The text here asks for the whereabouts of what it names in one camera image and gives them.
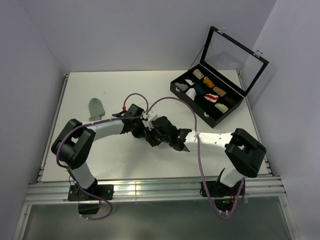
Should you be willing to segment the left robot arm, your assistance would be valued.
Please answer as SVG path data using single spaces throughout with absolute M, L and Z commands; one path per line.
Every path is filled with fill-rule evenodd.
M 80 122 L 71 119 L 51 146 L 56 163 L 68 170 L 80 185 L 79 194 L 86 200 L 96 197 L 97 180 L 86 163 L 95 141 L 112 135 L 142 130 L 143 108 L 132 104 L 128 110 L 114 114 L 110 119 Z

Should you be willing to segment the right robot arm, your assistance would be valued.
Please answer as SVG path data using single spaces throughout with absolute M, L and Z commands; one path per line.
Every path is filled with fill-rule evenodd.
M 216 183 L 216 189 L 222 195 L 229 194 L 241 179 L 257 177 L 267 152 L 260 142 L 242 128 L 228 133 L 178 129 L 167 117 L 150 114 L 144 116 L 142 124 L 145 139 L 152 147 L 166 143 L 179 152 L 203 150 L 227 156 L 230 165 L 220 172 Z

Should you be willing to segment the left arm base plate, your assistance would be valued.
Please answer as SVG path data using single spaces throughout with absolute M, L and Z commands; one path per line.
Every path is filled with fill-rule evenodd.
M 69 193 L 67 200 L 69 202 L 83 202 L 83 201 L 93 201 L 98 200 L 96 197 L 104 200 L 112 200 L 113 193 L 114 193 L 114 186 L 112 184 L 105 184 L 105 185 L 96 185 L 91 190 L 85 189 L 86 192 L 80 190 L 77 185 L 71 185 L 69 187 Z

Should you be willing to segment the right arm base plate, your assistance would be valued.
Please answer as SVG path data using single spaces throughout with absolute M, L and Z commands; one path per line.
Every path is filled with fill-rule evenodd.
M 206 181 L 206 185 L 211 198 L 232 197 L 237 195 L 241 181 L 238 181 L 233 187 L 213 180 Z

